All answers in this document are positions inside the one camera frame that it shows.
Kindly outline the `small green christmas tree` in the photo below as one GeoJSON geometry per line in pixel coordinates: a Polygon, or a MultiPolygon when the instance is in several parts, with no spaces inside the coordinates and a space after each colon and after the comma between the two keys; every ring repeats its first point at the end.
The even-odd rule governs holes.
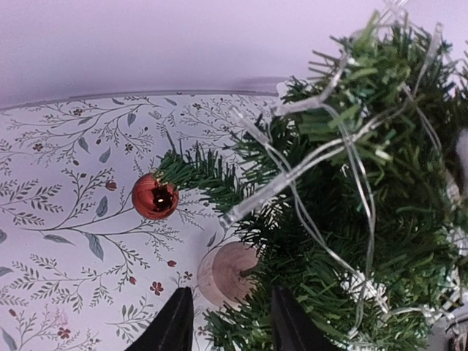
{"type": "Polygon", "coordinates": [[[259,255],[246,300],[205,316],[219,350],[274,348],[273,287],[340,350],[422,350],[467,289],[467,70],[407,19],[338,44],[269,117],[231,110],[240,165],[195,146],[159,166],[259,255]]]}

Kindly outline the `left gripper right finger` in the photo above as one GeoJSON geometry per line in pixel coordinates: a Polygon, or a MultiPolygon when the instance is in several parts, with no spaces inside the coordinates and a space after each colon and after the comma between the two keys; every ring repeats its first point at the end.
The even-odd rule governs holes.
{"type": "Polygon", "coordinates": [[[273,345],[283,351],[335,351],[338,346],[312,322],[290,290],[273,287],[271,294],[273,345]]]}

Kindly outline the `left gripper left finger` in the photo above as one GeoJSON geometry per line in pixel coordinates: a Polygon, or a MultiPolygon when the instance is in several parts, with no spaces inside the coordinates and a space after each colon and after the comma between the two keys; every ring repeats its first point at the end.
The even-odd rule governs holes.
{"type": "Polygon", "coordinates": [[[179,287],[126,351],[191,351],[194,303],[190,287],[179,287]]]}

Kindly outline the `red ball ornament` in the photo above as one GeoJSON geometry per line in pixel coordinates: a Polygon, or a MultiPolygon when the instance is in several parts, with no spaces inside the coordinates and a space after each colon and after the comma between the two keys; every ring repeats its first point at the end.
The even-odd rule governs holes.
{"type": "Polygon", "coordinates": [[[168,218],[177,208],[179,192],[175,186],[162,183],[152,173],[141,176],[132,189],[135,210],[149,220],[168,218]]]}

